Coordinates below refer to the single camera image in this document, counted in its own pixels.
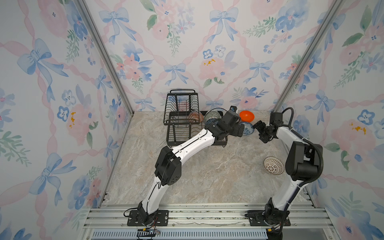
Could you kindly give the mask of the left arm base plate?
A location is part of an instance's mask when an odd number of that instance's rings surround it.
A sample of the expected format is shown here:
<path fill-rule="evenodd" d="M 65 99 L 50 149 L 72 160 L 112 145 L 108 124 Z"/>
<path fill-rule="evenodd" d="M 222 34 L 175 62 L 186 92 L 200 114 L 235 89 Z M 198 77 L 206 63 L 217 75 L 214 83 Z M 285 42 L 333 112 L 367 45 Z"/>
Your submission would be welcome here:
<path fill-rule="evenodd" d="M 151 215 L 141 214 L 138 210 L 131 210 L 128 215 L 129 227 L 166 227 L 169 222 L 168 210 L 157 210 Z"/>

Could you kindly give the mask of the red patterned bowl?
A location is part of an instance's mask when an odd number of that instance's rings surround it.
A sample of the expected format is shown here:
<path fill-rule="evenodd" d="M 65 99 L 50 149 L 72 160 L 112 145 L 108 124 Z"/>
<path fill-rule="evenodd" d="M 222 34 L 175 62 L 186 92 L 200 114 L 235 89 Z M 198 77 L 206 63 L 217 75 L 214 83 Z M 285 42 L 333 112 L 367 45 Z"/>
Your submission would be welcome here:
<path fill-rule="evenodd" d="M 197 111 L 197 112 L 191 112 L 189 115 L 188 115 L 188 120 L 190 123 L 192 124 L 198 124 L 198 123 L 201 123 L 203 120 L 204 120 L 204 116 L 201 112 Z"/>

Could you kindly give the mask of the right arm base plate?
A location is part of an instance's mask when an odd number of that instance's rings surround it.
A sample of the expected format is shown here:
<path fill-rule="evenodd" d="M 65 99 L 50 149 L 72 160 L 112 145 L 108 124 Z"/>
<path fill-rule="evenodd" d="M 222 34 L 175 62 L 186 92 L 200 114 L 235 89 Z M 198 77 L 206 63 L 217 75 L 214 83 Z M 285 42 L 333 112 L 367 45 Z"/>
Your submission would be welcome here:
<path fill-rule="evenodd" d="M 249 220 L 252 227 L 279 227 L 283 220 L 283 211 L 272 211 L 265 213 L 263 210 L 249 210 L 245 217 Z"/>

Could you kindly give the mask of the green patterned bowl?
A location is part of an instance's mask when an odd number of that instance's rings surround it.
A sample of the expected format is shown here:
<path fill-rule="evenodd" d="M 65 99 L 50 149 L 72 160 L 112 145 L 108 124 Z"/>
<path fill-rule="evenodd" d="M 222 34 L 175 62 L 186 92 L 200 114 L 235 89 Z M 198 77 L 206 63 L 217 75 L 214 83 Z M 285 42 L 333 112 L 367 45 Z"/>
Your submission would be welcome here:
<path fill-rule="evenodd" d="M 219 109 L 210 110 L 205 114 L 205 121 L 209 119 L 221 119 L 221 118 L 222 116 L 220 114 Z"/>

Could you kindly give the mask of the white blue floral bowl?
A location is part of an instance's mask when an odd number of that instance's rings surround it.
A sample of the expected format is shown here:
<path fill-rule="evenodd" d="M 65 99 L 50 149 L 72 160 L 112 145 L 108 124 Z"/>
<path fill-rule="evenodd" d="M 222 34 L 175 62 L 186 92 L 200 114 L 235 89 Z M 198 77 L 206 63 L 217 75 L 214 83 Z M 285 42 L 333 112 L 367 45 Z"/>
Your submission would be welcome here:
<path fill-rule="evenodd" d="M 242 122 L 244 125 L 243 135 L 249 136 L 254 133 L 255 129 L 253 128 L 253 125 L 249 122 Z"/>

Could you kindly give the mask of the dark blue patterned bowl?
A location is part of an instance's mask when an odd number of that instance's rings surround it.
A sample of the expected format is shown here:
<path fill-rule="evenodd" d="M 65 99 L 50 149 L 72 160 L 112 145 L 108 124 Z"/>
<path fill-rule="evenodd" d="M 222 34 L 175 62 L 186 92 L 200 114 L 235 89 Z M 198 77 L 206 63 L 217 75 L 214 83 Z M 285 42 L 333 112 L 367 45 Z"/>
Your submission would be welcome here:
<path fill-rule="evenodd" d="M 220 120 L 221 119 L 219 119 L 219 118 L 210 118 L 210 119 L 206 120 L 205 126 L 208 126 L 210 124 L 216 125 Z"/>

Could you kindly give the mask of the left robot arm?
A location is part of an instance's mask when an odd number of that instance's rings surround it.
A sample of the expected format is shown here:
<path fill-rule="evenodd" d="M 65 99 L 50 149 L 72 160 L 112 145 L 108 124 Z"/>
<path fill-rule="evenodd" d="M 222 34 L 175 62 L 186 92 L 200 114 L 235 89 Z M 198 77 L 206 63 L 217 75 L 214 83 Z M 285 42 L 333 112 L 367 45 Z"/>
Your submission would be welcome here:
<path fill-rule="evenodd" d="M 207 124 L 197 135 L 186 142 L 161 149 L 155 164 L 154 181 L 147 196 L 138 207 L 138 213 L 144 222 L 155 215 L 160 202 L 169 186 L 175 184 L 182 176 L 183 164 L 193 155 L 227 136 L 241 137 L 244 125 L 237 114 L 237 107 L 231 106 L 217 123 Z"/>

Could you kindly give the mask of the beige lattice bowl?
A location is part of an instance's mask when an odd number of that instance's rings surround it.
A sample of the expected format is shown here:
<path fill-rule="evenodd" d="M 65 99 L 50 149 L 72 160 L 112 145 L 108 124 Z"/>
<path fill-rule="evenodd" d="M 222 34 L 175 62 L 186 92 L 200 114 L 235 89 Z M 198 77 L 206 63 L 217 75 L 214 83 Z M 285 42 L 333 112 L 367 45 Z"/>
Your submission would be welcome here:
<path fill-rule="evenodd" d="M 272 175 L 281 175 L 285 170 L 284 164 L 275 157 L 265 158 L 263 164 L 265 170 Z"/>

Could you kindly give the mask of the black wire dish rack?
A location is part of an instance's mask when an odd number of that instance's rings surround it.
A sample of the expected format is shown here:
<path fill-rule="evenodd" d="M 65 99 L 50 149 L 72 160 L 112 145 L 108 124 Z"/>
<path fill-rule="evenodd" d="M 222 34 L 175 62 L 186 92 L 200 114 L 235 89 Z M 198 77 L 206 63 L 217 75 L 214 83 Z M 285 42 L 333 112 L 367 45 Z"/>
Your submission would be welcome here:
<path fill-rule="evenodd" d="M 196 136 L 209 123 L 217 123 L 223 110 L 201 111 L 195 90 L 170 90 L 167 94 L 163 123 L 167 126 L 166 142 L 178 146 Z"/>

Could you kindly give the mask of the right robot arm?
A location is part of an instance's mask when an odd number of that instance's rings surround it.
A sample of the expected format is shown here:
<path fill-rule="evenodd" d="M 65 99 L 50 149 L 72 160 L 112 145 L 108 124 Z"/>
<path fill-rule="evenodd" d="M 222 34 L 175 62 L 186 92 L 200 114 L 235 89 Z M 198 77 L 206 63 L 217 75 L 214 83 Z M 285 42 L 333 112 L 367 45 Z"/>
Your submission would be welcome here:
<path fill-rule="evenodd" d="M 254 212 L 253 219 L 262 220 L 268 226 L 282 226 L 289 215 L 289 207 L 303 187 L 316 181 L 323 172 L 323 148 L 314 144 L 283 122 L 283 113 L 271 113 L 270 123 L 258 121 L 253 129 L 259 139 L 268 143 L 281 140 L 289 153 L 285 162 L 286 179 L 280 190 L 269 199 L 263 211 Z"/>

